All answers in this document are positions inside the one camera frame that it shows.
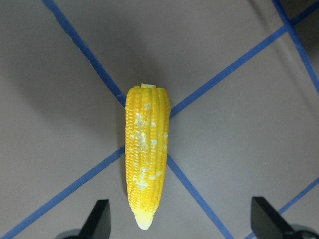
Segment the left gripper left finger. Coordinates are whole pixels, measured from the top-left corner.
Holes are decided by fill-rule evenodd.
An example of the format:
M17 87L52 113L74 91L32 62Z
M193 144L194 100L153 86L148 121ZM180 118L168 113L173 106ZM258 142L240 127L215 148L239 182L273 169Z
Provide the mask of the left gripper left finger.
M82 227L80 239L108 239L111 233L110 203L98 200Z

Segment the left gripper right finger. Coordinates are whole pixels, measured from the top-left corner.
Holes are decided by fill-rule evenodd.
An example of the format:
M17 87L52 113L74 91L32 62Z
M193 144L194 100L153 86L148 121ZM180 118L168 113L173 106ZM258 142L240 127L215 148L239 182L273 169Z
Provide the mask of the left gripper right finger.
M261 196L251 198L250 226L257 239L292 239L294 229Z

